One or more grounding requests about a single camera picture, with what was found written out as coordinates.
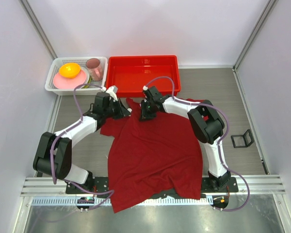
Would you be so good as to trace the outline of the red t-shirt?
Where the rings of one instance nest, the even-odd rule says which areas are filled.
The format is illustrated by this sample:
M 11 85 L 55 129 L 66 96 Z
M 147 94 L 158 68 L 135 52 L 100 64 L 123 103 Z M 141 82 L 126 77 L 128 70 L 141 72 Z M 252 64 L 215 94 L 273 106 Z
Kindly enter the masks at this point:
M 131 98 L 126 103 L 131 115 L 108 119 L 100 131 L 114 138 L 108 156 L 113 211 L 169 189 L 183 198 L 200 199 L 203 157 L 189 120 L 160 112 L 141 122 L 140 104 Z

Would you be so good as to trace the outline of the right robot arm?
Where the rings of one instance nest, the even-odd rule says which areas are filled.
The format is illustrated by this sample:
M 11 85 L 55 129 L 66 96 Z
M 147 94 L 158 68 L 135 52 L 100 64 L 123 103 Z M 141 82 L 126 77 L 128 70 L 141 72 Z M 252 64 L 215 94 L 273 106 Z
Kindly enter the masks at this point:
M 209 163 L 209 186 L 219 192 L 226 188 L 231 173 L 222 146 L 225 124 L 209 100 L 192 102 L 162 95 L 155 86 L 143 87 L 141 121 L 154 119 L 157 112 L 187 118 L 197 140 L 204 144 Z

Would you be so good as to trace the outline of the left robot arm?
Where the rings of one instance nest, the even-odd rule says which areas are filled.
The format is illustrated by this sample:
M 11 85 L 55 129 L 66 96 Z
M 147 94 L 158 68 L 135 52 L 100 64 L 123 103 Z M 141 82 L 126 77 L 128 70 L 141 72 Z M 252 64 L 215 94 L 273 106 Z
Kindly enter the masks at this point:
M 65 129 L 42 134 L 33 161 L 35 171 L 50 175 L 55 180 L 71 182 L 84 194 L 94 190 L 95 180 L 92 172 L 72 164 L 72 149 L 88 135 L 99 130 L 108 118 L 128 117 L 127 109 L 120 99 L 108 93 L 98 93 L 87 112 L 78 121 Z

